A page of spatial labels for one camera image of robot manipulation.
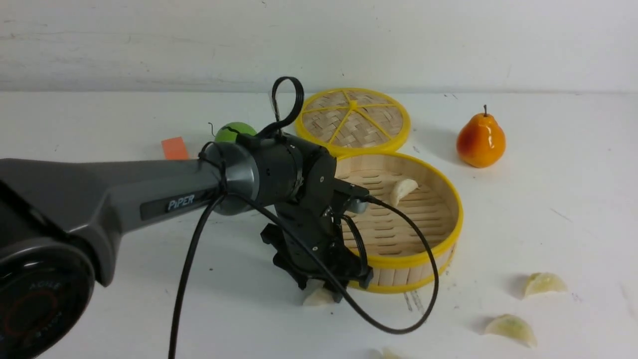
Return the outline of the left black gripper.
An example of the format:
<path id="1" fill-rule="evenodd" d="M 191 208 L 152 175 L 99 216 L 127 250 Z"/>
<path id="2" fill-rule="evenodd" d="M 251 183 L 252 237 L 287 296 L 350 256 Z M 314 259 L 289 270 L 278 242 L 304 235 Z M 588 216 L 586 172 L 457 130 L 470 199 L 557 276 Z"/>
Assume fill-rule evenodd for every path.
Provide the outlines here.
<path id="1" fill-rule="evenodd" d="M 362 285 L 364 289 L 369 287 L 373 268 L 368 263 L 361 234 L 354 229 L 353 219 L 347 212 L 335 214 L 328 205 L 319 207 L 315 213 L 308 207 L 286 202 L 276 203 L 274 210 L 279 222 L 269 223 L 262 230 L 261 237 L 264 243 L 277 251 L 273 264 L 292 277 L 299 289 L 305 290 L 311 279 L 323 280 L 328 297 L 339 304 L 350 282 Z M 361 256 L 345 245 L 343 220 L 352 230 Z M 314 258 L 330 270 L 342 290 L 329 282 Z"/>

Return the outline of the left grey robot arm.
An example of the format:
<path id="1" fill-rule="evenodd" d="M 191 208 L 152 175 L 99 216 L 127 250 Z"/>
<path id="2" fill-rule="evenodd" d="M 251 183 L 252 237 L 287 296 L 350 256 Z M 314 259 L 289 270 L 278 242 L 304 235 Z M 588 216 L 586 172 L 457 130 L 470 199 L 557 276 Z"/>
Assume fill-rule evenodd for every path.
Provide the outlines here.
<path id="1" fill-rule="evenodd" d="M 320 279 L 369 285 L 373 270 L 345 243 L 342 216 L 368 191 L 335 177 L 323 146 L 286 133 L 211 142 L 186 161 L 1 161 L 1 357 L 34 359 L 114 277 L 122 237 L 201 207 L 224 216 L 274 206 L 261 232 L 273 263 L 305 288 Z"/>

